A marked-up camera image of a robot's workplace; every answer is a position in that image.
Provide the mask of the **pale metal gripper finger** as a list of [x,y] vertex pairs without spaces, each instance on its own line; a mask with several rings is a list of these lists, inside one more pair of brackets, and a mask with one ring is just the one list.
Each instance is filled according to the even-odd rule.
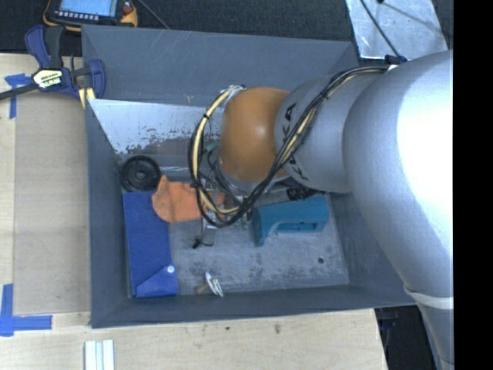
[[195,236],[192,249],[198,247],[212,247],[215,242],[216,227],[209,224],[203,224],[200,232]]

